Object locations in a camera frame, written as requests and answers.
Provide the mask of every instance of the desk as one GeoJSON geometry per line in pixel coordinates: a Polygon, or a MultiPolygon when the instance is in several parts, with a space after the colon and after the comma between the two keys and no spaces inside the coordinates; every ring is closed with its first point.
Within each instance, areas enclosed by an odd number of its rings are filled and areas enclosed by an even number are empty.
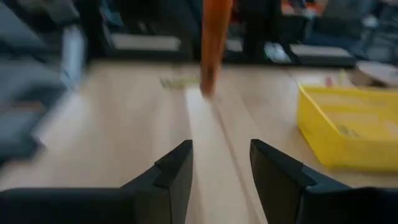
{"type": "Polygon", "coordinates": [[[397,187],[398,176],[326,170],[295,123],[297,83],[339,70],[225,66],[213,101],[198,87],[165,90],[160,77],[198,75],[197,65],[97,62],[37,131],[47,146],[6,164],[0,188],[119,187],[184,139],[193,139],[187,223],[266,223],[252,179],[249,142],[262,139],[352,187],[397,187]]]}

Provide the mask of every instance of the wooden table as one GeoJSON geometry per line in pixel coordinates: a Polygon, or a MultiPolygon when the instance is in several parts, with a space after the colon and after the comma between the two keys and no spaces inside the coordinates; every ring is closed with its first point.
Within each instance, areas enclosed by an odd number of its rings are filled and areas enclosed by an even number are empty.
{"type": "Polygon", "coordinates": [[[266,223],[249,162],[252,138],[353,187],[398,186],[395,174],[326,170],[297,128],[297,83],[324,83],[339,70],[224,66],[212,101],[197,86],[160,84],[160,77],[198,75],[197,65],[98,62],[88,73],[37,131],[43,153],[6,164],[0,188],[119,187],[193,139],[187,223],[266,223]]]}

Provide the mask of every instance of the yellow plastic tray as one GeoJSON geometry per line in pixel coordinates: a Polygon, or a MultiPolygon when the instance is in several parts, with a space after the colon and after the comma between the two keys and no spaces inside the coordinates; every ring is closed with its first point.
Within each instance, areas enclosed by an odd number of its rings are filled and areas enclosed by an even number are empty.
{"type": "Polygon", "coordinates": [[[298,126],[322,164],[398,170],[398,92],[299,89],[298,126]]]}

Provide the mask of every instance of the small yellow object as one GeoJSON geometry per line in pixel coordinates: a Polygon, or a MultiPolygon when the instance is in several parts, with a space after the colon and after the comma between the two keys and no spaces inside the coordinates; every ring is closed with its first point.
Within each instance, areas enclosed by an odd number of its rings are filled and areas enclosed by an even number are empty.
{"type": "Polygon", "coordinates": [[[297,123],[329,167],[398,171],[398,91],[300,86],[297,123]]]}
{"type": "Polygon", "coordinates": [[[338,76],[338,84],[339,86],[344,86],[344,82],[347,80],[347,73],[346,70],[341,69],[340,75],[338,76]]]}
{"type": "Polygon", "coordinates": [[[188,86],[198,85],[200,81],[198,77],[165,77],[160,79],[160,83],[163,88],[180,90],[188,86]]]}

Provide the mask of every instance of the orange stick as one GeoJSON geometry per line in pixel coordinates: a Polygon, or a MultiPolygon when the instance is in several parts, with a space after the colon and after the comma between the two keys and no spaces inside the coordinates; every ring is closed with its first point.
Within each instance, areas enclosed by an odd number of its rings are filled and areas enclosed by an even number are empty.
{"type": "Polygon", "coordinates": [[[233,0],[203,2],[200,89],[204,96],[213,96],[215,92],[232,4],[233,0]]]}

